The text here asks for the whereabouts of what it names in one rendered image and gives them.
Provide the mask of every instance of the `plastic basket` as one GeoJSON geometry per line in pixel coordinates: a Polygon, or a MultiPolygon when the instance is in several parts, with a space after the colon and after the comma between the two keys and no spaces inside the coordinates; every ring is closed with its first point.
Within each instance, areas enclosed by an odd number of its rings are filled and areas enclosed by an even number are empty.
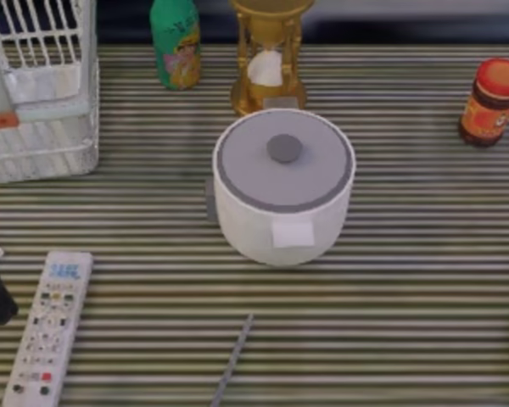
{"type": "Polygon", "coordinates": [[[98,164],[95,0],[0,0],[0,183],[98,164]]]}

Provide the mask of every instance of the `golden hourglass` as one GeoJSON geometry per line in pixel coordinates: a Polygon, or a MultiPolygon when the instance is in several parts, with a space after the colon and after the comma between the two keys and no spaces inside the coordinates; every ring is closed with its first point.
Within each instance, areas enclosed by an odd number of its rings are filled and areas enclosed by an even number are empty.
{"type": "Polygon", "coordinates": [[[240,115],[263,109],[265,100],[271,98],[297,98],[299,108],[305,107],[305,88],[298,77],[300,19],[313,2],[230,0],[239,24],[239,78],[231,100],[240,115]]]}

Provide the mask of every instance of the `white rice cooker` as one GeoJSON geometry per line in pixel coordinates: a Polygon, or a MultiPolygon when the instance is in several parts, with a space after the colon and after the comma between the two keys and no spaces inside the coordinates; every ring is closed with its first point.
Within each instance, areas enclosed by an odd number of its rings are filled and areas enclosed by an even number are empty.
{"type": "Polygon", "coordinates": [[[239,119],[213,152],[209,197],[222,233],[244,256],[273,266],[316,259],[342,230],[355,152],[322,117],[268,109],[239,119]]]}

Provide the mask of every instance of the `table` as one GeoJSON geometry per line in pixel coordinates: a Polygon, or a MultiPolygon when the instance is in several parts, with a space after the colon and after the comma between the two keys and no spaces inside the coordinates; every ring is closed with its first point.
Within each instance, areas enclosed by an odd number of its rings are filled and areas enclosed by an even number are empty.
{"type": "Polygon", "coordinates": [[[358,173],[337,246],[296,270],[238,255],[205,219],[216,138],[234,120],[234,46],[166,92],[150,47],[101,47],[101,165],[0,187],[0,400],[47,251],[90,250],[69,407],[209,405],[244,318],[223,406],[509,407],[509,131],[463,145],[477,64],[509,47],[304,47],[309,109],[358,173]]]}

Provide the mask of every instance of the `pot lid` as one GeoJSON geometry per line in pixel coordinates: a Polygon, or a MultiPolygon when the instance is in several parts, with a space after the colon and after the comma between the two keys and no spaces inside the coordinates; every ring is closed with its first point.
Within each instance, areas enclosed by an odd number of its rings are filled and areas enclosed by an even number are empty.
{"type": "Polygon", "coordinates": [[[317,208],[354,175],[354,152],[337,127],[301,110],[272,109],[232,125],[217,144],[216,170],[246,204],[278,213],[317,208]]]}

